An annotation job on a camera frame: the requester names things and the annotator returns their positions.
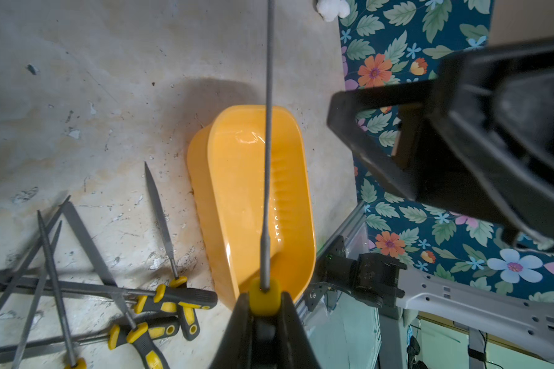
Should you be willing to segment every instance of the yellow and black file handle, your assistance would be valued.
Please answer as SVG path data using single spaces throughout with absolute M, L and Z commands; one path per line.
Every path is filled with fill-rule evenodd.
M 136 314 L 146 311 L 177 314 L 183 329 L 183 336 L 187 341 L 192 341 L 200 332 L 199 321 L 194 309 L 213 308 L 217 305 L 217 294 L 213 291 L 187 288 L 186 282 L 186 277 L 179 277 L 169 283 L 171 288 L 160 284 L 156 288 L 154 297 L 140 296 L 133 310 Z M 183 293 L 185 291 L 189 291 L 188 296 Z
M 177 335 L 180 325 L 176 316 L 149 319 L 147 322 L 148 334 L 152 339 L 161 339 Z M 127 336 L 131 333 L 128 325 L 113 325 L 109 331 L 109 350 L 114 350 L 127 343 Z

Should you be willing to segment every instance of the cable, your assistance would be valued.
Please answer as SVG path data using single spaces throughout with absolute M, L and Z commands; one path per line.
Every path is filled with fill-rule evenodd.
M 482 333 L 482 331 L 479 329 L 478 330 L 480 332 L 480 334 L 482 335 L 482 338 L 484 339 L 484 357 L 486 357 L 486 344 L 488 343 L 488 333 Z M 498 364 L 495 364 L 495 363 L 491 363 L 490 361 L 486 361 L 484 363 L 484 367 L 486 369 L 486 364 L 492 364 L 492 365 L 495 365 L 501 369 L 504 369 L 502 365 L 498 365 Z
M 489 363 L 489 364 L 492 364 L 492 365 L 496 365 L 496 366 L 498 366 L 499 368 L 504 369 L 501 365 L 498 365 L 498 364 L 495 364 L 495 363 L 491 363 L 491 362 L 489 362 L 489 361 L 487 361 L 486 363 Z

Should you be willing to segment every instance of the black handle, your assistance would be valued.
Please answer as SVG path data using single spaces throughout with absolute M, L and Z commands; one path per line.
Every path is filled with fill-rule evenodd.
M 136 329 L 128 333 L 127 342 L 138 351 L 145 369 L 170 369 L 163 353 L 147 332 L 148 323 L 140 323 Z
M 387 85 L 373 89 L 338 92 L 330 100 L 327 125 L 353 151 L 384 188 L 408 200 L 415 200 L 418 181 L 403 172 L 386 153 L 356 124 L 359 112 L 379 107 L 407 103 L 423 103 L 429 96 L 433 81 L 418 81 L 401 85 Z

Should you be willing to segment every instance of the wall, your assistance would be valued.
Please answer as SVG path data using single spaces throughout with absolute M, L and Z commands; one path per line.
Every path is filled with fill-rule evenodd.
M 469 369 L 468 335 L 442 327 L 435 323 L 421 321 L 422 361 L 429 369 Z M 520 352 L 488 343 L 487 358 L 504 369 L 554 369 L 554 365 Z M 499 369 L 487 364 L 488 369 Z

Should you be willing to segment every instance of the floral wallpaper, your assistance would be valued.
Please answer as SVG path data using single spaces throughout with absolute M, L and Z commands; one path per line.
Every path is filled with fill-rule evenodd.
M 486 45 L 491 0 L 347 0 L 340 19 L 347 90 L 436 78 L 440 59 Z M 357 114 L 366 135 L 388 154 L 397 107 Z M 358 200 L 364 200 L 372 252 L 390 255 L 433 275 L 485 291 L 554 302 L 554 254 L 521 253 L 501 240 L 502 228 L 484 220 L 384 191 L 355 159 Z M 528 237 L 521 243 L 539 250 Z

